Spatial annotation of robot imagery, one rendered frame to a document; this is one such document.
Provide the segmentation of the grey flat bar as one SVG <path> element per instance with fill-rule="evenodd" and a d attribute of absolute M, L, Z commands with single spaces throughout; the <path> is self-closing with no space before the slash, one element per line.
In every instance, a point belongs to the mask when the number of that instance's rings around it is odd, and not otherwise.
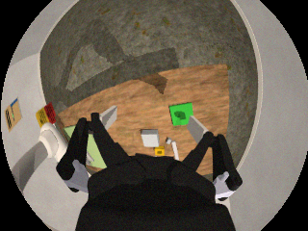
<path fill-rule="evenodd" d="M 173 151 L 174 151 L 174 155 L 175 155 L 175 160 L 179 160 L 176 141 L 171 141 L 171 142 L 172 142 L 172 147 L 173 147 Z"/>

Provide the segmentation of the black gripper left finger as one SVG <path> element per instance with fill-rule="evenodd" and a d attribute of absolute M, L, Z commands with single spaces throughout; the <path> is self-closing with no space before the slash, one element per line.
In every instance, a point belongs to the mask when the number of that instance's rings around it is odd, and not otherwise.
<path fill-rule="evenodd" d="M 116 121 L 116 112 L 117 106 L 112 106 L 101 115 L 91 113 L 91 121 L 85 117 L 79 118 L 67 150 L 56 166 L 57 172 L 74 193 L 88 193 L 86 159 L 89 134 L 93 134 L 106 167 L 113 165 L 128 187 L 139 188 L 144 184 L 145 170 L 107 132 Z"/>

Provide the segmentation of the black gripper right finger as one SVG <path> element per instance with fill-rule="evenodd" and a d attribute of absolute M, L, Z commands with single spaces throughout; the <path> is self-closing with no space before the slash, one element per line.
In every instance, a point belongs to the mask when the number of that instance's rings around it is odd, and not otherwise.
<path fill-rule="evenodd" d="M 184 189 L 197 171 L 208 147 L 212 147 L 216 199 L 226 200 L 243 183 L 243 180 L 235 169 L 225 136 L 223 134 L 214 136 L 193 115 L 190 115 L 187 129 L 197 146 L 172 170 L 167 180 L 168 185 L 175 190 Z"/>

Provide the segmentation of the yellow square nut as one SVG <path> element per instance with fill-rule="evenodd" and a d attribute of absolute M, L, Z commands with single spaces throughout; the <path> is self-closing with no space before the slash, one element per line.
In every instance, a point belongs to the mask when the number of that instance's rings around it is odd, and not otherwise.
<path fill-rule="evenodd" d="M 165 155 L 164 154 L 164 146 L 155 147 L 155 155 Z"/>

